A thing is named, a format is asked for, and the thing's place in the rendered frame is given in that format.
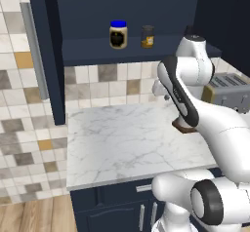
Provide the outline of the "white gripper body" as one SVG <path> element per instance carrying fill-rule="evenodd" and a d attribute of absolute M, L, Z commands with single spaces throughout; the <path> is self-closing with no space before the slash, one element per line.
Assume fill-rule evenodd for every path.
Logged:
<path fill-rule="evenodd" d="M 170 98 L 166 88 L 161 84 L 158 79 L 156 79 L 153 83 L 152 93 L 156 97 L 164 97 L 165 100 L 168 100 Z"/>

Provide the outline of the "mayonnaise jar with blue lid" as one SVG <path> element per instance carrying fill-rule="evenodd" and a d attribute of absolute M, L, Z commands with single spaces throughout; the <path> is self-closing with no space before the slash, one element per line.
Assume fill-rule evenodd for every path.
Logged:
<path fill-rule="evenodd" d="M 125 20 L 112 20 L 109 28 L 109 45 L 113 49 L 127 47 L 128 28 Z"/>

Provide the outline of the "dark blue cabinet door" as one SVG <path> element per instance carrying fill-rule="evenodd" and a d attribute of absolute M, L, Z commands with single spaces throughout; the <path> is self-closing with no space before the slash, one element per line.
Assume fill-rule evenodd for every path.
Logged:
<path fill-rule="evenodd" d="M 198 0 L 194 30 L 250 78 L 250 0 Z"/>
<path fill-rule="evenodd" d="M 54 122 L 65 124 L 63 37 L 57 0 L 30 0 Z"/>

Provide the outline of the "dark blue wall cabinet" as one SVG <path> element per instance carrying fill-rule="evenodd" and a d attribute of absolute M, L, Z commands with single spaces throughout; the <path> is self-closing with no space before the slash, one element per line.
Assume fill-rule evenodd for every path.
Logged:
<path fill-rule="evenodd" d="M 160 60 L 176 52 L 185 29 L 194 27 L 198 0 L 57 0 L 66 66 Z M 127 47 L 109 45 L 112 20 L 125 20 Z M 154 44 L 141 47 L 144 25 L 154 27 Z M 207 53 L 222 52 L 207 42 Z"/>

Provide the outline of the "turmeric jar with dark lid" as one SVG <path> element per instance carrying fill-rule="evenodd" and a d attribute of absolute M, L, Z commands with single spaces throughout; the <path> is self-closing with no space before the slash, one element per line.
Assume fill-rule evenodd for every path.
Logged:
<path fill-rule="evenodd" d="M 152 25 L 144 25 L 141 34 L 141 47 L 151 48 L 154 44 L 154 27 Z"/>

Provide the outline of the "brown block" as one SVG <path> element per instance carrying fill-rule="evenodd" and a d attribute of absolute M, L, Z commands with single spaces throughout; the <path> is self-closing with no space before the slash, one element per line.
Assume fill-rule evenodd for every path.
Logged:
<path fill-rule="evenodd" d="M 197 130 L 193 127 L 191 128 L 185 128 L 185 127 L 182 127 L 178 121 L 178 119 L 175 119 L 173 122 L 172 122 L 172 126 L 175 127 L 179 132 L 181 132 L 182 134 L 192 134 L 192 133 L 196 133 Z"/>

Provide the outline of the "dark blue drawer front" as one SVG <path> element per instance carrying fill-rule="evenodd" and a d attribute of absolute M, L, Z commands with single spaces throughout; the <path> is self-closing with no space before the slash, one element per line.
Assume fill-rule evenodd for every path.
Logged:
<path fill-rule="evenodd" d="M 151 190 L 137 191 L 139 187 L 151 185 L 152 179 L 141 179 L 106 186 L 74 190 L 70 192 L 73 209 L 76 212 L 95 207 L 127 204 L 153 197 Z"/>

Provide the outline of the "dark blue cupboard door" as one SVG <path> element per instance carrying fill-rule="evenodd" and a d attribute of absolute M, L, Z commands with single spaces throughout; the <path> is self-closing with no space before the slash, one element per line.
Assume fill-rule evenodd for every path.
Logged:
<path fill-rule="evenodd" d="M 75 214 L 78 232 L 140 232 L 139 219 L 141 204 L 145 205 L 144 230 L 148 200 L 97 208 Z"/>

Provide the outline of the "silver toaster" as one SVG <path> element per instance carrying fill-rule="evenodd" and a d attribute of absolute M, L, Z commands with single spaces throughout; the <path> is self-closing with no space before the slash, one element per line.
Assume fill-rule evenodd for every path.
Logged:
<path fill-rule="evenodd" d="M 201 99 L 246 114 L 250 110 L 250 83 L 234 73 L 215 73 Z"/>

